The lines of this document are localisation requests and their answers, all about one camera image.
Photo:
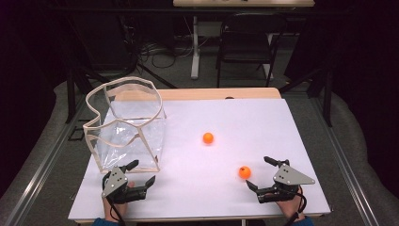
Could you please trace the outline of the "black stand post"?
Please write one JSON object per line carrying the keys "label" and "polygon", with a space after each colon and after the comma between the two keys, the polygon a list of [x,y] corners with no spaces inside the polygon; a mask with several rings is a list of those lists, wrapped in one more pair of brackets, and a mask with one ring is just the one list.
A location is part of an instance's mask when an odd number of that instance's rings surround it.
{"label": "black stand post", "polygon": [[68,117],[66,119],[66,123],[70,123],[76,111],[74,70],[69,70],[67,75],[67,98],[68,98]]}

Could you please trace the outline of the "white background desk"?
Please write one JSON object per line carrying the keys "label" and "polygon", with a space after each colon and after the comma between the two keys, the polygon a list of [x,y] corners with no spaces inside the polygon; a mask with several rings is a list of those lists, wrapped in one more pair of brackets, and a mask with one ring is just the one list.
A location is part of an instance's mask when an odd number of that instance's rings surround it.
{"label": "white background desk", "polygon": [[[271,8],[293,9],[311,8],[314,0],[173,0],[175,8],[184,9],[217,9],[217,8]],[[193,57],[191,78],[196,80],[200,74],[200,45],[199,37],[216,37],[221,22],[202,22],[197,16],[193,17]]]}

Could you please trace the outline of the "person's right hand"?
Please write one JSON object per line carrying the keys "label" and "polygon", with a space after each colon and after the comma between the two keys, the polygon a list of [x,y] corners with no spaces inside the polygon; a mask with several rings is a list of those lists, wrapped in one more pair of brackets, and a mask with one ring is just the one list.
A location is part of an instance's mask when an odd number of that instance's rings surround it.
{"label": "person's right hand", "polygon": [[297,215],[295,221],[301,220],[305,217],[303,213],[300,213],[299,210],[302,208],[304,204],[304,200],[301,197],[302,188],[298,189],[298,194],[292,200],[285,202],[277,202],[277,205],[282,212],[282,214],[290,219],[292,216]]}

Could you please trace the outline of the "metal floor rail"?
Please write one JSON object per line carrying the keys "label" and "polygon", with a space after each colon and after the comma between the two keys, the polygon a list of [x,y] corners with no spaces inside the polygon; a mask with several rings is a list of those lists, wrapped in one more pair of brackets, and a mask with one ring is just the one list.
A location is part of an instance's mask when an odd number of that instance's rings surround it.
{"label": "metal floor rail", "polygon": [[67,136],[79,118],[84,101],[75,106],[69,122],[66,106],[57,102],[55,109],[42,131],[39,140],[25,160],[22,169],[14,178],[6,194],[0,199],[0,226],[19,226],[24,222],[33,203],[40,194],[52,167],[61,154]]}
{"label": "metal floor rail", "polygon": [[365,226],[380,226],[376,215],[367,200],[364,190],[359,184],[359,180],[357,179],[352,167],[349,164],[346,155],[344,154],[343,147],[336,137],[333,128],[329,127],[324,119],[322,113],[322,105],[318,99],[311,99],[311,105],[316,112],[317,118],[321,123],[323,130],[328,136],[328,139],[333,148],[333,155],[335,158],[335,162],[340,169],[340,172],[343,176],[343,179],[346,183],[346,186],[350,192],[352,200],[357,206],[358,212],[362,218],[362,221]]}

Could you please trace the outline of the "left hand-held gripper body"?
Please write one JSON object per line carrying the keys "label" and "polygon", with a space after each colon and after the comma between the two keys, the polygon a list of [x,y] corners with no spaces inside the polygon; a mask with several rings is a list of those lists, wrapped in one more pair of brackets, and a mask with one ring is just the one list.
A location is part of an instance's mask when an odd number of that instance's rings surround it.
{"label": "left hand-held gripper body", "polygon": [[145,200],[147,196],[147,187],[129,187],[128,178],[125,175],[127,170],[132,167],[114,167],[103,178],[102,197],[110,203],[127,203]]}

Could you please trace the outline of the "black horizontal frame bar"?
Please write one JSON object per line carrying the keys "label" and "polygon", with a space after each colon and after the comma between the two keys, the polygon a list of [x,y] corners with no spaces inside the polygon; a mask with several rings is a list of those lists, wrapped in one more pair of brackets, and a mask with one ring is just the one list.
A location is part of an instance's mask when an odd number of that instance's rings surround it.
{"label": "black horizontal frame bar", "polygon": [[113,14],[166,14],[166,15],[214,15],[231,14],[235,12],[266,12],[281,13],[295,16],[328,16],[347,15],[353,9],[266,9],[266,8],[64,8],[48,7],[48,10],[63,13],[113,13]]}

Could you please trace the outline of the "person's left hand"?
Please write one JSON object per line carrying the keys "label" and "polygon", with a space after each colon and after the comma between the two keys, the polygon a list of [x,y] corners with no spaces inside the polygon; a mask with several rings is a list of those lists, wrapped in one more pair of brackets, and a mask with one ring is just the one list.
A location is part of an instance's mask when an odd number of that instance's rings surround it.
{"label": "person's left hand", "polygon": [[120,221],[126,214],[128,204],[113,204],[111,205],[106,198],[103,198],[104,218],[111,221]]}

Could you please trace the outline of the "clear plastic bag beige trim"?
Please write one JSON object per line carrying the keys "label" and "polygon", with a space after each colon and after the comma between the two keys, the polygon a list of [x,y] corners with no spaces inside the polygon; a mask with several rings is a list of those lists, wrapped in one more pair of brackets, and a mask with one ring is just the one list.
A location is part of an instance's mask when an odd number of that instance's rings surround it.
{"label": "clear plastic bag beige trim", "polygon": [[86,96],[92,119],[83,125],[85,140],[99,171],[136,160],[133,172],[157,172],[167,115],[153,82],[136,76],[117,79]]}

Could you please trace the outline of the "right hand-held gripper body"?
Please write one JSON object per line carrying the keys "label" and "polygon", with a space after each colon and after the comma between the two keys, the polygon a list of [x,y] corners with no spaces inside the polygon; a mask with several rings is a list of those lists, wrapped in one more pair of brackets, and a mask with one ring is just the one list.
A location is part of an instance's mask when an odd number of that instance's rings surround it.
{"label": "right hand-held gripper body", "polygon": [[315,181],[304,173],[282,164],[273,176],[274,184],[267,188],[257,188],[259,202],[285,202],[292,200],[302,185],[314,185]]}

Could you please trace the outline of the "black folding chair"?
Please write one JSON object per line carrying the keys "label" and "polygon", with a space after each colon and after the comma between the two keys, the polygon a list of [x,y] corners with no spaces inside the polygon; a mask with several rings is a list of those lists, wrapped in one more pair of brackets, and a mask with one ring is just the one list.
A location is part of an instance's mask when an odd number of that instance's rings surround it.
{"label": "black folding chair", "polygon": [[227,17],[220,26],[217,52],[216,86],[220,87],[223,63],[269,65],[265,73],[268,87],[279,48],[279,39],[287,27],[287,20],[279,14],[237,13]]}

